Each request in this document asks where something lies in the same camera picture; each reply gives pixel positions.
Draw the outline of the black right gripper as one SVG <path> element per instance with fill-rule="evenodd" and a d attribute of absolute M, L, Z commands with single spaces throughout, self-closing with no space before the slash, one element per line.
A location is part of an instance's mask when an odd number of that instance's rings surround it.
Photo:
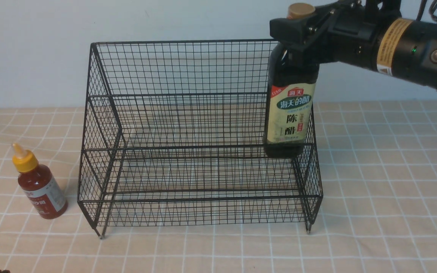
<path fill-rule="evenodd" d="M 381 38 L 400 7 L 399 0 L 338 0 L 298 19 L 270 20 L 269 34 L 290 50 L 309 51 L 311 64 L 376 69 Z"/>

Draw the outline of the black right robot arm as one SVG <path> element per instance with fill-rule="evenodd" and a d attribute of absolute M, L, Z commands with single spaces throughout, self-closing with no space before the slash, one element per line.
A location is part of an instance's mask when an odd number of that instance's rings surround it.
<path fill-rule="evenodd" d="M 338 0 L 301 19 L 269 22 L 269 34 L 297 64 L 341 62 L 437 92 L 437 0 L 433 22 L 405 19 L 399 0 Z"/>

